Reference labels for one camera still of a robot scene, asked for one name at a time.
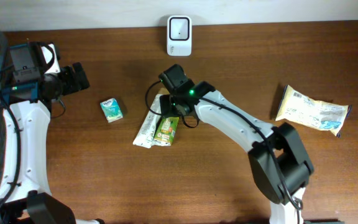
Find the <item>green drink pouch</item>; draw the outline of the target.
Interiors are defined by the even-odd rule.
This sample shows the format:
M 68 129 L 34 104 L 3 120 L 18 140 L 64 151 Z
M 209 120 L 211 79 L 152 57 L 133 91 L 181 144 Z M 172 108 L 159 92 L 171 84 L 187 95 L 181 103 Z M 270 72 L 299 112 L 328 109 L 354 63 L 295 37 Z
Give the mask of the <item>green drink pouch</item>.
M 153 144 L 171 146 L 178 126 L 179 117 L 162 118 L 155 132 Z

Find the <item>white tube tan cap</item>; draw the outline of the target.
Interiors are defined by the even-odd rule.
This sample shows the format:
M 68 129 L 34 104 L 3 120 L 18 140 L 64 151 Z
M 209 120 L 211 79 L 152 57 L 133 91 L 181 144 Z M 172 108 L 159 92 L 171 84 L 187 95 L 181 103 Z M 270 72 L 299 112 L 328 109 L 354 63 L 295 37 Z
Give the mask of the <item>white tube tan cap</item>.
M 161 113 L 160 97 L 167 94 L 168 90 L 166 88 L 159 89 L 150 106 L 150 109 L 156 113 Z M 144 122 L 142 123 L 142 126 L 139 129 L 139 132 L 137 133 L 137 136 L 133 141 L 133 145 L 150 149 L 154 145 L 154 135 L 160 118 L 160 115 L 149 111 L 144 119 Z

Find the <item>teal white tissue pack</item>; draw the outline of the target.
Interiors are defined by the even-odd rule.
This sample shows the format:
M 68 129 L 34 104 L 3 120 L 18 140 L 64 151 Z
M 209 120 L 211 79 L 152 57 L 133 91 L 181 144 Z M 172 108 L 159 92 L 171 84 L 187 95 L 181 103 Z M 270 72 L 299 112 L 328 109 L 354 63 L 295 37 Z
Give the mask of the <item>teal white tissue pack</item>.
M 115 98 L 100 103 L 101 109 L 109 123 L 123 118 L 123 113 Z

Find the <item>yellow white snack bag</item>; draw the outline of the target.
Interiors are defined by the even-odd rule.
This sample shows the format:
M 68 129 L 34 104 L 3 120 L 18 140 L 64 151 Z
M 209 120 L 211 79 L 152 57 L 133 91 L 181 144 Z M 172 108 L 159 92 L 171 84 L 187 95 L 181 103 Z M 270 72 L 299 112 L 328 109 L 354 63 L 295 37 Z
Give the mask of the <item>yellow white snack bag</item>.
M 339 138 L 351 111 L 352 105 L 314 100 L 286 85 L 275 120 L 286 119 L 319 131 L 329 131 Z

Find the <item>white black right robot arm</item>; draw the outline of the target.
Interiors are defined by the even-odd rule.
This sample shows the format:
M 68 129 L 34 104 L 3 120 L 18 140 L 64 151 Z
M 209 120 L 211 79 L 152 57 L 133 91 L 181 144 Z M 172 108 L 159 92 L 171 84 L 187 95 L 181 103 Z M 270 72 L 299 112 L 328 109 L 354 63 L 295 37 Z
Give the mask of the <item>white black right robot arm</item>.
M 296 129 L 249 115 L 208 82 L 194 84 L 178 64 L 158 77 L 168 90 L 160 100 L 164 116 L 210 124 L 247 153 L 255 185 L 270 201 L 269 222 L 304 223 L 302 198 L 314 167 Z

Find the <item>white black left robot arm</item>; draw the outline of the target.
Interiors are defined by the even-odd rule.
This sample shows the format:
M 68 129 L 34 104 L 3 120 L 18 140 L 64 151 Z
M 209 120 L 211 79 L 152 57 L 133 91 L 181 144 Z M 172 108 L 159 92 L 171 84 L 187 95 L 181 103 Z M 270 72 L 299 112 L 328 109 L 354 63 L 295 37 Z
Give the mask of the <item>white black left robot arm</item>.
M 47 177 L 52 105 L 89 87 L 80 63 L 61 67 L 53 42 L 6 47 L 0 56 L 0 223 L 78 223 Z

